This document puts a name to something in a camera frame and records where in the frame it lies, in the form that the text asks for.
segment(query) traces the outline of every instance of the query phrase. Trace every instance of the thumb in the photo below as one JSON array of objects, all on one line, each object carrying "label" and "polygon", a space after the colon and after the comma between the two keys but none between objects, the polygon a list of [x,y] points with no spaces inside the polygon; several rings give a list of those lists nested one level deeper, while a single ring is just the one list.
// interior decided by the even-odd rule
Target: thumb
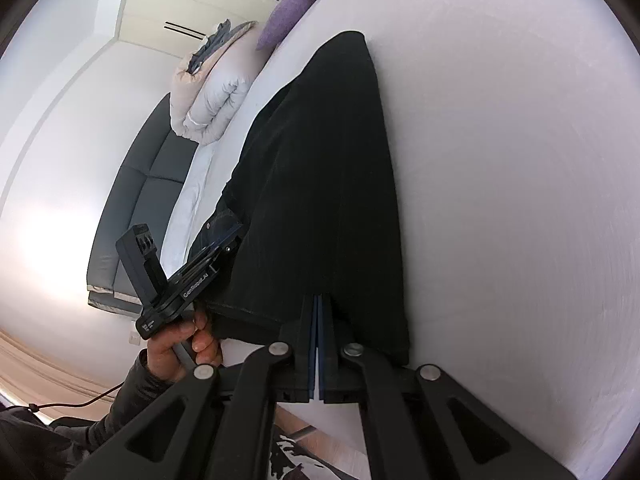
[{"label": "thumb", "polygon": [[179,324],[167,326],[149,339],[147,349],[153,352],[165,352],[176,343],[187,341],[196,331],[196,325],[193,321],[183,321]]}]

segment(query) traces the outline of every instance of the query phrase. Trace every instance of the sleeve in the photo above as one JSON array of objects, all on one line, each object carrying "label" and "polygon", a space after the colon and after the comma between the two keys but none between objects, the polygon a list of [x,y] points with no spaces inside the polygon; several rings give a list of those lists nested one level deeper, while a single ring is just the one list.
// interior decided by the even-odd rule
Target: sleeve
[{"label": "sleeve", "polygon": [[137,414],[172,386],[146,368],[146,349],[138,355],[120,388],[109,413],[86,430],[89,452],[94,452]]}]

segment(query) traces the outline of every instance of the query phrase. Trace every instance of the silver screw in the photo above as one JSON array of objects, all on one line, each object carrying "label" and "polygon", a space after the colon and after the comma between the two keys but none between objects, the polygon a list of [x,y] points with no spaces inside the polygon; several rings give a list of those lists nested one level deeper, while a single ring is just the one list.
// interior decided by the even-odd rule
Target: silver screw
[{"label": "silver screw", "polygon": [[420,368],[420,377],[425,381],[437,381],[440,378],[440,369],[436,365],[424,365]]},{"label": "silver screw", "polygon": [[213,366],[200,365],[196,366],[195,370],[193,371],[193,375],[196,377],[196,379],[210,379],[213,377],[213,372]]},{"label": "silver screw", "polygon": [[360,357],[364,352],[364,346],[359,343],[349,343],[344,347],[344,353],[350,357]]},{"label": "silver screw", "polygon": [[289,345],[282,341],[271,343],[269,346],[269,353],[271,355],[284,355],[289,351]]}]

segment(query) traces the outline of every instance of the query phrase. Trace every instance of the hand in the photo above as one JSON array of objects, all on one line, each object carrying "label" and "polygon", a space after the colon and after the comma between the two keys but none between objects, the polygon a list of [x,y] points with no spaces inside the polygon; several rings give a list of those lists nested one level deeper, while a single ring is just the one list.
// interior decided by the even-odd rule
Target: hand
[{"label": "hand", "polygon": [[152,336],[146,345],[146,367],[158,379],[175,383],[187,371],[176,357],[172,347],[187,341],[193,335],[191,347],[196,355],[196,364],[220,366],[222,351],[220,342],[211,335],[210,323],[203,310],[196,310],[194,322],[183,321],[169,325]]}]

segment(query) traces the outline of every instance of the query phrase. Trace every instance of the person's arm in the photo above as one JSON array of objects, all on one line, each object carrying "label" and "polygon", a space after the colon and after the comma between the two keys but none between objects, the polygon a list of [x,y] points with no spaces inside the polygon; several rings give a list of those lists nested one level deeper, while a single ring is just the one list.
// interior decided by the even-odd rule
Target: person's arm
[{"label": "person's arm", "polygon": [[149,339],[146,350],[140,352],[109,413],[83,430],[86,431],[82,435],[82,440],[86,439],[83,445],[89,452],[98,449],[172,384],[185,376],[186,370],[172,347],[192,335],[193,350],[197,353],[196,364],[219,366],[222,363],[220,345],[211,335],[207,317],[202,311],[196,312],[195,323],[186,321],[160,331]]}]

